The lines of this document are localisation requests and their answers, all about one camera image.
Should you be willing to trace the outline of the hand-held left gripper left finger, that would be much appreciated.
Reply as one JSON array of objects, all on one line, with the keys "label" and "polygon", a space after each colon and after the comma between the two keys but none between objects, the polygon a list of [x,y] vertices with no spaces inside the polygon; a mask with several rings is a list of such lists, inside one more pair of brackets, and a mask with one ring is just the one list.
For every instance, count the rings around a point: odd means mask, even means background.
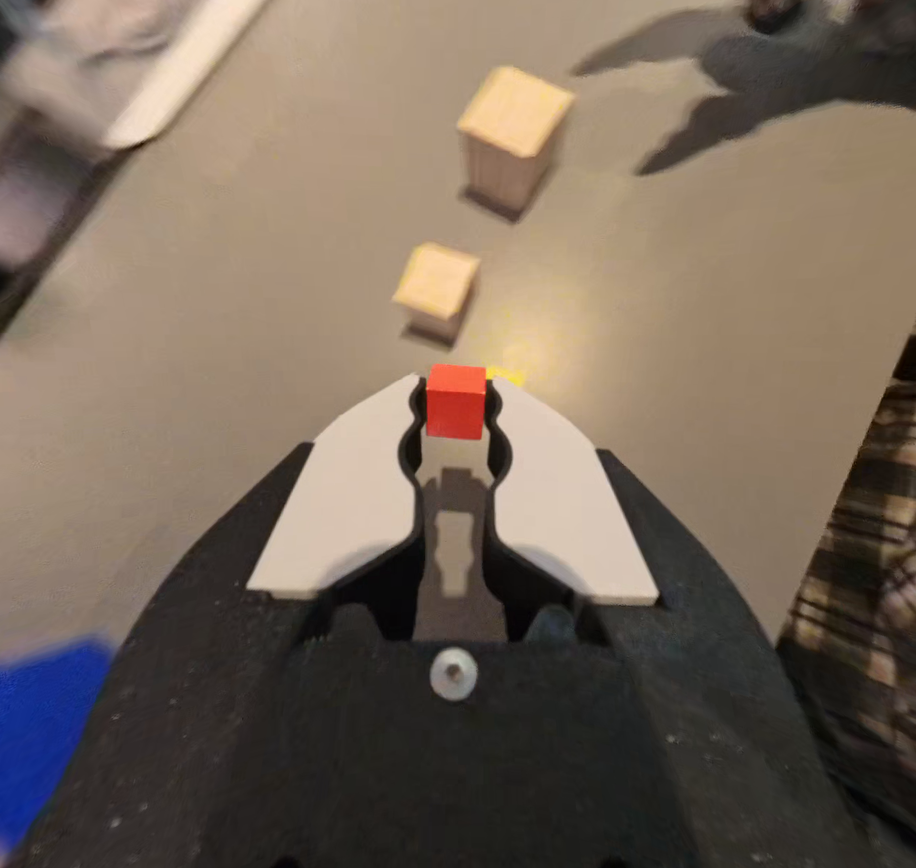
[{"label": "hand-held left gripper left finger", "polygon": [[399,450],[418,422],[416,373],[337,416],[316,437],[246,588],[314,599],[404,544],[417,523]]}]

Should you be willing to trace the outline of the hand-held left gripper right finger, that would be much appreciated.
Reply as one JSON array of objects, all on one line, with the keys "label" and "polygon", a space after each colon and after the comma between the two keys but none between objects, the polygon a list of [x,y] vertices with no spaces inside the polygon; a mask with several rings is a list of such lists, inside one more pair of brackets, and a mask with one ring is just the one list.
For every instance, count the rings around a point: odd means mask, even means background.
[{"label": "hand-held left gripper right finger", "polygon": [[658,587],[593,443],[512,381],[491,381],[508,469],[494,474],[496,538],[536,571],[600,605],[650,607]]}]

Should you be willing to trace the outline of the red wooden cube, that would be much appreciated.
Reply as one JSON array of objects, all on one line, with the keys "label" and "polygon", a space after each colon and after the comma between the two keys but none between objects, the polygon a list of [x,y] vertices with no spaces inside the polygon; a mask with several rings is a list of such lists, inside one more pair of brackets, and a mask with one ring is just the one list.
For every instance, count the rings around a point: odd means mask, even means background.
[{"label": "red wooden cube", "polygon": [[428,437],[480,440],[487,402],[487,369],[437,363],[426,382]]}]

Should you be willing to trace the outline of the small wooden cube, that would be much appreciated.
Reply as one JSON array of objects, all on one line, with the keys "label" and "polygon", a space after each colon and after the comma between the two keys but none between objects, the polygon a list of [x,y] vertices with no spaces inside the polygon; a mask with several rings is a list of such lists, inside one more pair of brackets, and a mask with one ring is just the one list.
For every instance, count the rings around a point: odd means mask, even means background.
[{"label": "small wooden cube", "polygon": [[407,331],[452,344],[475,295],[481,265],[477,256],[440,243],[415,247],[392,296]]}]

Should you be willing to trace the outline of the large wooden cube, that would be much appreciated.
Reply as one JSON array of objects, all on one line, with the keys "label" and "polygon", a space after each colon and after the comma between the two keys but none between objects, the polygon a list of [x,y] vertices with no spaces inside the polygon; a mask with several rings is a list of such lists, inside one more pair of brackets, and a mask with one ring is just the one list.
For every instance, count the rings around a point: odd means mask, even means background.
[{"label": "large wooden cube", "polygon": [[468,195],[503,214],[524,213],[555,163],[576,101],[515,66],[491,70],[456,125]]}]

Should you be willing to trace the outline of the blue plastic bin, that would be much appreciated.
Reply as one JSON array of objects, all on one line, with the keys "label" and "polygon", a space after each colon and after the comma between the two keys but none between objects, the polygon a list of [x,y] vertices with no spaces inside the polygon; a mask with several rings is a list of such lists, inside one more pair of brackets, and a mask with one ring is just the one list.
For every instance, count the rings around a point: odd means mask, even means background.
[{"label": "blue plastic bin", "polygon": [[1,849],[17,848],[73,757],[114,659],[82,636],[1,663]]}]

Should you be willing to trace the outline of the person's plaid shirt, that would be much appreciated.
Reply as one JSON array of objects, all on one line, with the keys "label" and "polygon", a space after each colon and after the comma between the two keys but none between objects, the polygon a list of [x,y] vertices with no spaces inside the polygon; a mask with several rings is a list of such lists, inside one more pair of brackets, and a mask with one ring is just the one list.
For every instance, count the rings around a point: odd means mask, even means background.
[{"label": "person's plaid shirt", "polygon": [[829,771],[914,834],[914,381],[878,404],[777,652]]}]

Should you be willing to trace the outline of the white monitor stand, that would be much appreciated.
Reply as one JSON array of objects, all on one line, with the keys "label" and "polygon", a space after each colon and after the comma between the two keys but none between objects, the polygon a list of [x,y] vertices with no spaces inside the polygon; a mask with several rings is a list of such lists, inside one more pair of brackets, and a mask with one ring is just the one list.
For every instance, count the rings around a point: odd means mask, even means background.
[{"label": "white monitor stand", "polygon": [[102,152],[154,140],[269,0],[2,0],[2,98]]}]

